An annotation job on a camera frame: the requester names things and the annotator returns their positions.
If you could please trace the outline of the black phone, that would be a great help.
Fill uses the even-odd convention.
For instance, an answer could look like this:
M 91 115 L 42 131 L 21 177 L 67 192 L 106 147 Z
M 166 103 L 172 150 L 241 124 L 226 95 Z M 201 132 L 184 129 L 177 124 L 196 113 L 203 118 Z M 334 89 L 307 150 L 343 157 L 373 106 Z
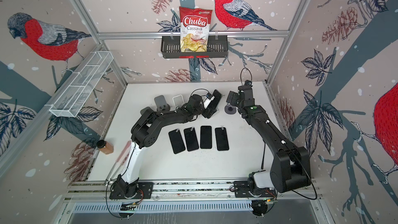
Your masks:
M 201 149 L 211 149 L 212 148 L 212 127 L 209 125 L 201 126 L 200 148 Z
M 215 128 L 216 144 L 218 151 L 229 150 L 227 129 L 224 127 Z
M 215 97 L 208 106 L 208 109 L 212 114 L 217 111 L 218 104 L 222 98 L 222 94 L 216 89 L 214 90 L 213 96 Z
M 179 154 L 186 150 L 181 131 L 179 129 L 169 132 L 169 138 L 172 145 L 173 153 Z

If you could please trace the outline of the grey round phone stand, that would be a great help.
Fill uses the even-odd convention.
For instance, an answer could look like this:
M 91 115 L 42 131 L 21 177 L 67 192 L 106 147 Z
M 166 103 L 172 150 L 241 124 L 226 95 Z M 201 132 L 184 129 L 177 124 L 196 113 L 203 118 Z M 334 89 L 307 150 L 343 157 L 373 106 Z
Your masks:
M 234 115 L 237 110 L 235 106 L 232 106 L 230 104 L 227 104 L 224 108 L 225 113 L 227 113 L 228 115 Z

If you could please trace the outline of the purple edged phone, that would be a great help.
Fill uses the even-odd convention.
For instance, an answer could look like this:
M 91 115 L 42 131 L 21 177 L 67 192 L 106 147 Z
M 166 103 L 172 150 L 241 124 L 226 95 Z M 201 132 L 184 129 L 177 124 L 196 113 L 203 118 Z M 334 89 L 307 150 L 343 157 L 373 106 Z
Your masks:
M 187 151 L 199 149 L 199 142 L 194 127 L 184 129 L 184 137 L 186 141 Z

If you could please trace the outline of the wooden round phone stand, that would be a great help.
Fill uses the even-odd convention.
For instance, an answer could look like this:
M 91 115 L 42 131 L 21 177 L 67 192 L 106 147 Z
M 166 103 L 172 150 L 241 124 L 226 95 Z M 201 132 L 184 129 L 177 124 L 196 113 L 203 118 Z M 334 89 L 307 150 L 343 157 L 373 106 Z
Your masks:
M 164 95 L 159 95 L 154 98 L 155 105 L 157 107 L 157 112 L 168 112 L 171 107 L 167 103 Z

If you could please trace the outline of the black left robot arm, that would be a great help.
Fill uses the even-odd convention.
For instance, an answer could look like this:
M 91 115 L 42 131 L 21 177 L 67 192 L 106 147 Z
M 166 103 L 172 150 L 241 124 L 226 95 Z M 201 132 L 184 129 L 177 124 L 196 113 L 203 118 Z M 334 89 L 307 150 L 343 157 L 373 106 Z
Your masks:
M 143 109 L 141 118 L 131 129 L 131 146 L 126 159 L 127 164 L 124 171 L 118 175 L 114 185 L 118 186 L 125 195 L 131 195 L 137 188 L 145 151 L 157 141 L 162 128 L 192 122 L 199 115 L 211 118 L 221 98 L 222 94 L 215 90 L 212 94 L 207 93 L 205 96 L 191 94 L 188 102 L 174 111 L 155 112 L 150 107 Z

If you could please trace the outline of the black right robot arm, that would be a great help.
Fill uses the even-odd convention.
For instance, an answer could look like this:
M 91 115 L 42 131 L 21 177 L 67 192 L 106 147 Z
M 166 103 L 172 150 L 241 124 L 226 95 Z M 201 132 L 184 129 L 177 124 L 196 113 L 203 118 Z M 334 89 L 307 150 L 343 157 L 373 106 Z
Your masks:
M 266 172 L 266 187 L 278 192 L 293 191 L 312 184 L 309 153 L 287 139 L 271 122 L 265 109 L 255 104 L 252 81 L 246 80 L 231 91 L 227 103 L 237 108 L 241 117 L 261 136 L 273 155 L 271 169 Z

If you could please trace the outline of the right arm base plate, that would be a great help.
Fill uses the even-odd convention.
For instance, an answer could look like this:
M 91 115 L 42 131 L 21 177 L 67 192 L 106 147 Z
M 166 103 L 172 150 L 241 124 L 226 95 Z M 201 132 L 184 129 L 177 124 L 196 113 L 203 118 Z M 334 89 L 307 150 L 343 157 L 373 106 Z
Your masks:
M 278 194 L 274 188 L 259 188 L 250 180 L 234 181 L 232 188 L 236 198 L 276 198 Z

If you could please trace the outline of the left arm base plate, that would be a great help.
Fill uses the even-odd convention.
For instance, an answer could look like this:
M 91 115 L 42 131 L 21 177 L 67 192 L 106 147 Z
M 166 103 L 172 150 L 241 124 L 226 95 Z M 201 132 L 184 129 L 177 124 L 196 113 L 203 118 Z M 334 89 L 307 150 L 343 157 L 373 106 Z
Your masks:
M 150 199 L 154 184 L 152 182 L 126 183 L 123 180 L 114 182 L 110 187 L 111 200 Z

